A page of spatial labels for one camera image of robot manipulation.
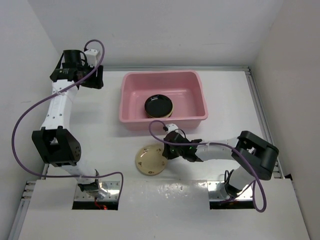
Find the lime green plate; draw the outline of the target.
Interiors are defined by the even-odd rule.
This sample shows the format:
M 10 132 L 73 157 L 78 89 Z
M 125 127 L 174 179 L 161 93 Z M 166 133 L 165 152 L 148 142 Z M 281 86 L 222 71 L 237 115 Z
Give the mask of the lime green plate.
M 148 118 L 170 118 L 173 114 L 173 112 L 169 112 L 169 113 L 148 113 L 148 112 L 145 112 L 146 116 Z

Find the black plate front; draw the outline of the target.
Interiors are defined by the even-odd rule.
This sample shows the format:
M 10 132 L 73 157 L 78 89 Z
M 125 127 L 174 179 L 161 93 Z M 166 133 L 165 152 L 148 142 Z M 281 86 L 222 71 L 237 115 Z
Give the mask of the black plate front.
M 144 110 L 149 118 L 169 118 L 173 109 L 172 100 L 163 94 L 152 95 L 144 103 Z

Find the pink plastic bin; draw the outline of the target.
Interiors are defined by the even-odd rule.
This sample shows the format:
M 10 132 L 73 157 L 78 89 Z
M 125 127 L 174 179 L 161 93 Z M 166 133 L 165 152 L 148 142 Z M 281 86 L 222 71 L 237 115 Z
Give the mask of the pink plastic bin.
M 129 72 L 122 81 L 119 120 L 131 131 L 147 130 L 152 118 L 146 116 L 145 101 L 165 95 L 173 103 L 171 117 L 160 118 L 181 129 L 195 129 L 208 118 L 203 85 L 193 70 Z

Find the cream floral plate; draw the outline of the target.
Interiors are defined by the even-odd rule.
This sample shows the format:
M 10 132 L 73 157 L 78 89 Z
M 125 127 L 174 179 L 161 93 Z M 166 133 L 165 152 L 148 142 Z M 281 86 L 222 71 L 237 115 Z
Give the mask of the cream floral plate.
M 156 176 L 167 166 L 168 160 L 163 156 L 162 144 L 150 144 L 142 147 L 135 156 L 135 165 L 140 173 Z

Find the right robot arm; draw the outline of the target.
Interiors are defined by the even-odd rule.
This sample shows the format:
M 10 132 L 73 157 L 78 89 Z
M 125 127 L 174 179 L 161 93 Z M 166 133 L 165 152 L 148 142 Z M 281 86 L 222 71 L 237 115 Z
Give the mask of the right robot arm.
M 235 199 L 253 181 L 268 181 L 272 177 L 279 149 L 250 131 L 244 130 L 238 137 L 223 141 L 205 142 L 202 139 L 188 140 L 174 124 L 163 129 L 166 136 L 162 155 L 168 160 L 181 157 L 192 163 L 234 160 L 239 164 L 237 169 L 227 173 L 217 188 L 222 200 Z

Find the metal base plate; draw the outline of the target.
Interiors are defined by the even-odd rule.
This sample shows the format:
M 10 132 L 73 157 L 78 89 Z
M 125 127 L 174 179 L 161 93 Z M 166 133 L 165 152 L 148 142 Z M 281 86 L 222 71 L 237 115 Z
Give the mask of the metal base plate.
M 116 202 L 120 193 L 119 181 L 101 181 L 98 183 L 97 189 L 81 190 L 76 187 L 74 193 L 74 201 L 76 202 L 93 202 L 96 198 L 99 202 Z
M 229 196 L 223 190 L 223 181 L 207 181 L 208 197 L 210 202 L 231 202 L 231 201 L 252 201 L 253 189 L 252 183 L 247 184 L 245 188 L 237 193 L 237 197 Z

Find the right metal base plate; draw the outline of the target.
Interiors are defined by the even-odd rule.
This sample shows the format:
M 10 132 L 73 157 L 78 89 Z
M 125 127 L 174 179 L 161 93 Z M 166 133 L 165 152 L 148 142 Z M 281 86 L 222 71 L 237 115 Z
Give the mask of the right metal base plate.
M 253 189 L 252 183 L 247 184 L 245 188 L 237 193 L 237 197 L 229 196 L 223 190 L 223 181 L 207 181 L 208 197 L 210 202 L 231 202 L 231 201 L 252 201 Z

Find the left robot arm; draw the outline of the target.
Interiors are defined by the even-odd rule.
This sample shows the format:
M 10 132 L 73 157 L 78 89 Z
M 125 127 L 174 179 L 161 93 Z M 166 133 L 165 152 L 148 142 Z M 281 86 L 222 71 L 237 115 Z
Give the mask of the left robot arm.
M 44 163 L 73 175 L 82 192 L 102 200 L 108 195 L 107 185 L 97 178 L 98 171 L 81 158 L 81 145 L 70 132 L 72 105 L 79 90 L 73 84 L 97 66 L 100 55 L 96 49 L 63 51 L 50 75 L 54 97 L 40 130 L 33 131 L 31 138 Z

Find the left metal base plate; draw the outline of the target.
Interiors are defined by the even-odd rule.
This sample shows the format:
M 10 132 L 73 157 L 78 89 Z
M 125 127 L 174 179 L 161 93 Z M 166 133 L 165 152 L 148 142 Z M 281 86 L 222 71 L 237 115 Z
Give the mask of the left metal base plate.
M 74 193 L 74 201 L 76 202 L 93 202 L 96 198 L 99 202 L 116 202 L 120 193 L 119 181 L 101 181 L 98 183 L 97 189 L 81 190 L 76 187 Z

